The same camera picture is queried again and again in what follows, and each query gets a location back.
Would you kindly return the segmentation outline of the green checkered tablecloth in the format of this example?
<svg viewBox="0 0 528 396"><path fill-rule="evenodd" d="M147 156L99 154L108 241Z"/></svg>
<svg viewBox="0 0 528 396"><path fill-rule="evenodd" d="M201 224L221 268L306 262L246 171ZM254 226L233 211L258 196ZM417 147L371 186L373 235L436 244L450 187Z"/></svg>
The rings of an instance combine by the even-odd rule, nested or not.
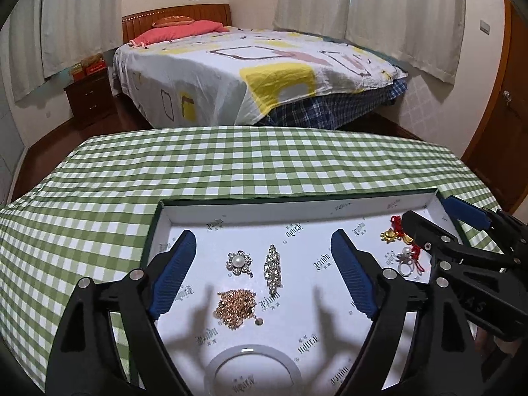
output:
<svg viewBox="0 0 528 396"><path fill-rule="evenodd" d="M38 389L80 278L138 266L162 199L302 198L437 189L499 203L448 148L380 135L269 127L129 131L83 142L1 211L1 335Z"/></svg>

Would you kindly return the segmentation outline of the dark wooden nightstand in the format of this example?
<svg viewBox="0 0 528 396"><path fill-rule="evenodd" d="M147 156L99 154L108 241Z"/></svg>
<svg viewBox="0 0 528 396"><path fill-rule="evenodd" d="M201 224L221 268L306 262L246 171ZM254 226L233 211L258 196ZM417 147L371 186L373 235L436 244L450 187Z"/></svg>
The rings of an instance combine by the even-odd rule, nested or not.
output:
<svg viewBox="0 0 528 396"><path fill-rule="evenodd" d="M64 88L73 113L73 123L84 129L113 114L116 104L108 72L101 70Z"/></svg>

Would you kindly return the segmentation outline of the left white curtain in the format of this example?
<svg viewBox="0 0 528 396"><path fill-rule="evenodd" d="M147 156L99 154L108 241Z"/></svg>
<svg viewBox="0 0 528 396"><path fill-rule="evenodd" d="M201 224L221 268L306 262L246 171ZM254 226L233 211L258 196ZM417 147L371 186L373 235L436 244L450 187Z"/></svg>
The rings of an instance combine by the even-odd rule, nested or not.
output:
<svg viewBox="0 0 528 396"><path fill-rule="evenodd" d="M15 102L89 56L119 47L122 0L19 0L2 27Z"/></svg>

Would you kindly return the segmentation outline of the pale jade bangle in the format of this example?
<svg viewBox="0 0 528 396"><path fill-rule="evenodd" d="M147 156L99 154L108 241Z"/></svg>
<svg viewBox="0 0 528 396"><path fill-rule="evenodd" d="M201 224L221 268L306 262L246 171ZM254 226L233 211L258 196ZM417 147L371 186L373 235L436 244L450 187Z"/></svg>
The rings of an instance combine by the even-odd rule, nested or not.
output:
<svg viewBox="0 0 528 396"><path fill-rule="evenodd" d="M206 395L302 395L299 367L287 354L265 345L228 348L206 366Z"/></svg>

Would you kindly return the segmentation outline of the orange patterned pillow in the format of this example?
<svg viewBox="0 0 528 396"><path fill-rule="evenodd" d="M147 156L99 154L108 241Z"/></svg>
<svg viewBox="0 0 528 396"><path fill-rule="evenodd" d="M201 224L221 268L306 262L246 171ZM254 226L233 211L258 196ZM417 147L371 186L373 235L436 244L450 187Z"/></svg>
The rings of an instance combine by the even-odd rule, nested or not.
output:
<svg viewBox="0 0 528 396"><path fill-rule="evenodd" d="M194 19L189 16L183 15L171 15L155 20L151 27L155 28L167 28L176 26L186 26L194 23Z"/></svg>

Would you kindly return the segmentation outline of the pearl flower brooch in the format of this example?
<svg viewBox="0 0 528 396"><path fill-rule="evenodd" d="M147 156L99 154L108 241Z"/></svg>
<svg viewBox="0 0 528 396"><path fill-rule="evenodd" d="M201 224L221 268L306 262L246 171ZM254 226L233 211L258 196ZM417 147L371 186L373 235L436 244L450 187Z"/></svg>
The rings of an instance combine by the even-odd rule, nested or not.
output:
<svg viewBox="0 0 528 396"><path fill-rule="evenodd" d="M245 253L242 250L236 252L230 252L228 254L225 267L226 269L235 276L248 275L250 278L253 277L253 273L250 269L252 259L250 254Z"/></svg>

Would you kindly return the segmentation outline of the right white curtain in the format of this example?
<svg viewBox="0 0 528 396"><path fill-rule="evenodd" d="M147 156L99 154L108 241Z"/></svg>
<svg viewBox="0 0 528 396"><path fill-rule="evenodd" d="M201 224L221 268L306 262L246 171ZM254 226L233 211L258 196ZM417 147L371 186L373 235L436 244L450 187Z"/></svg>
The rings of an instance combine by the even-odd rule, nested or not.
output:
<svg viewBox="0 0 528 396"><path fill-rule="evenodd" d="M367 48L455 81L465 0L278 0L273 25Z"/></svg>

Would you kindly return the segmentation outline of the bed with patterned quilt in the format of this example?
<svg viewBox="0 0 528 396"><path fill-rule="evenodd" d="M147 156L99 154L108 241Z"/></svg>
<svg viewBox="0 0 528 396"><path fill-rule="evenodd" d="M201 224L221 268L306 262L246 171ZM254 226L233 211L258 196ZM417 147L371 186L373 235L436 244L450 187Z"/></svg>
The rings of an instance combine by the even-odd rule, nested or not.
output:
<svg viewBox="0 0 528 396"><path fill-rule="evenodd" d="M121 90L155 128L276 124L334 130L406 91L407 74L347 43L226 27L114 54Z"/></svg>

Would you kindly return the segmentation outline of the white curtain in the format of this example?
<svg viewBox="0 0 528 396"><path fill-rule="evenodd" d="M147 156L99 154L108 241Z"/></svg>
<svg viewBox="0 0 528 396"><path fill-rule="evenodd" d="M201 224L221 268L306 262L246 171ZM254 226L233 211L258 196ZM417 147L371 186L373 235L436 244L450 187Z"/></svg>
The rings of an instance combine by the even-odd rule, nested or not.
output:
<svg viewBox="0 0 528 396"><path fill-rule="evenodd" d="M273 25L367 48L455 81L465 0L278 0Z"/></svg>
<svg viewBox="0 0 528 396"><path fill-rule="evenodd" d="M119 47L122 0L19 0L2 27L15 102L89 56Z"/></svg>

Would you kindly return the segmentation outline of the small red gold charm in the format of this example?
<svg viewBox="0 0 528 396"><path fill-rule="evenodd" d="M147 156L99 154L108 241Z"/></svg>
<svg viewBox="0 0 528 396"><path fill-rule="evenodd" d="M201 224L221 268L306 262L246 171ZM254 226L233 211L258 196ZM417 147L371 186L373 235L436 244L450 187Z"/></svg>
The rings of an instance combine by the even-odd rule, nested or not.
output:
<svg viewBox="0 0 528 396"><path fill-rule="evenodd" d="M382 232L380 238L386 243L402 241L405 245L411 246L413 239L404 232L402 217L400 215L394 215L390 218L391 226L387 231Z"/></svg>

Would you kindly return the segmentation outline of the red pillow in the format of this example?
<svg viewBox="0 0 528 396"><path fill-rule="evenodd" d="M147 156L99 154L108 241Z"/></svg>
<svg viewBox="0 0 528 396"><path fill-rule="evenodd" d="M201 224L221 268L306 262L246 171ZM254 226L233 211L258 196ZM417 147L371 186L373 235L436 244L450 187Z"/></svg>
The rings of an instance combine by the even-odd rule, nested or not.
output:
<svg viewBox="0 0 528 396"><path fill-rule="evenodd" d="M133 48L146 48L149 45L164 41L185 39L212 32L229 32L229 29L221 22L215 22L212 20L195 20L193 23L187 25L174 25L150 29L135 39L129 40L128 45Z"/></svg>

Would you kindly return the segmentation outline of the brown wooden door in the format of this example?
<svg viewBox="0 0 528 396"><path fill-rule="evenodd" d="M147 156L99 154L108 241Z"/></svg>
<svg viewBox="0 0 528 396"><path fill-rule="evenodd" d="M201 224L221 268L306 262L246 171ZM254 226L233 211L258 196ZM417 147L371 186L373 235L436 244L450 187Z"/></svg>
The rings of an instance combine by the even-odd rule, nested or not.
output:
<svg viewBox="0 0 528 396"><path fill-rule="evenodd" d="M527 22L510 0L495 83L462 160L503 210L514 214L527 199Z"/></svg>

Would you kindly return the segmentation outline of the crystal rhinestone brooch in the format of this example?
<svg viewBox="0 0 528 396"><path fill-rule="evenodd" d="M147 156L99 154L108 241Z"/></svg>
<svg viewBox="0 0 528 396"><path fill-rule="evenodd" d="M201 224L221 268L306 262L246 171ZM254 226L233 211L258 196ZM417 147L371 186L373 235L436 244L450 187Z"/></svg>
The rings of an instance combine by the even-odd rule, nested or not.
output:
<svg viewBox="0 0 528 396"><path fill-rule="evenodd" d="M269 294L276 294L282 284L282 280L280 255L274 244L269 246L269 251L266 254L264 264L264 279L266 281L267 287L269 288Z"/></svg>

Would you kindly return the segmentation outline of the wooden headboard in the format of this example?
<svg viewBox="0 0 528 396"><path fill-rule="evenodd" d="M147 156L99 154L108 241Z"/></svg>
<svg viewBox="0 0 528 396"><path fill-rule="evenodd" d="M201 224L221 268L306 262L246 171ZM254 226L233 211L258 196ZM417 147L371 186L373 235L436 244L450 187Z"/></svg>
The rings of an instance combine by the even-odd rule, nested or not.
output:
<svg viewBox="0 0 528 396"><path fill-rule="evenodd" d="M122 18L123 43L128 43L142 33L150 30L152 24L168 16L187 16L194 20L212 20L224 26L232 26L232 15L229 4L181 5L144 11L126 15Z"/></svg>

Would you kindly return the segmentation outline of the gold ingot red tassel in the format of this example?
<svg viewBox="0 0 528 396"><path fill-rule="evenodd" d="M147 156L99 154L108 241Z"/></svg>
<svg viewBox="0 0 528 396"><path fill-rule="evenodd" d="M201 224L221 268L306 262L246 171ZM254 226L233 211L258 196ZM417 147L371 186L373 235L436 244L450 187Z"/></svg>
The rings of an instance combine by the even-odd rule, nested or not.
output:
<svg viewBox="0 0 528 396"><path fill-rule="evenodd" d="M410 245L410 248L411 248L410 257L411 257L412 262L415 265L416 272L418 273L418 275L423 275L425 270L423 266L420 264L421 247L413 242Z"/></svg>

